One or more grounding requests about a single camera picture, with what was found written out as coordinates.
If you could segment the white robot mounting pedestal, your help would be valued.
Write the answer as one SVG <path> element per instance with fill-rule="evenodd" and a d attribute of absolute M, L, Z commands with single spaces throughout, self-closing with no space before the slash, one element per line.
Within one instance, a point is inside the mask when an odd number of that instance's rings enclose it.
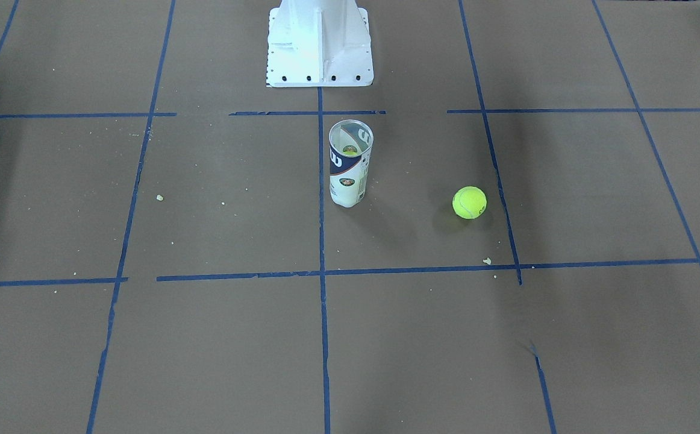
<path fill-rule="evenodd" d="M 356 1 L 281 1 L 268 15 L 266 85 L 371 86 L 369 14 Z"/>

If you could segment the tennis ball inside can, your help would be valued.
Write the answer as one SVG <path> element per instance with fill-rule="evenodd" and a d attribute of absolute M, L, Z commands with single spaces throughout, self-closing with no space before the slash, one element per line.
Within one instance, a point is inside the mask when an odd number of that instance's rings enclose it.
<path fill-rule="evenodd" d="M 359 154 L 358 148 L 353 145 L 342 146 L 341 153 L 345 157 L 353 157 Z"/>

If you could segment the yellow tennis ball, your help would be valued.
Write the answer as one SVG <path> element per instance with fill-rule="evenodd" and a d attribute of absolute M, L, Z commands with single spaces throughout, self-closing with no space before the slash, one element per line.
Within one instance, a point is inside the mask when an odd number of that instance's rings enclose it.
<path fill-rule="evenodd" d="M 468 185 L 459 189 L 452 198 L 452 209 L 462 219 L 476 219 L 487 208 L 487 195 L 478 187 Z"/>

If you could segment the clear tennis ball can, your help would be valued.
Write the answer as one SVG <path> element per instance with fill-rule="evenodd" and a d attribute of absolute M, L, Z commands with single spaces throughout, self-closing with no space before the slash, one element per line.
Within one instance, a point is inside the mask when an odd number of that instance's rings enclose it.
<path fill-rule="evenodd" d="M 374 135 L 369 126 L 358 120 L 342 120 L 329 131 L 329 192 L 336 205 L 352 208 L 366 194 L 367 171 Z M 345 157 L 342 146 L 353 145 L 359 154 Z"/>

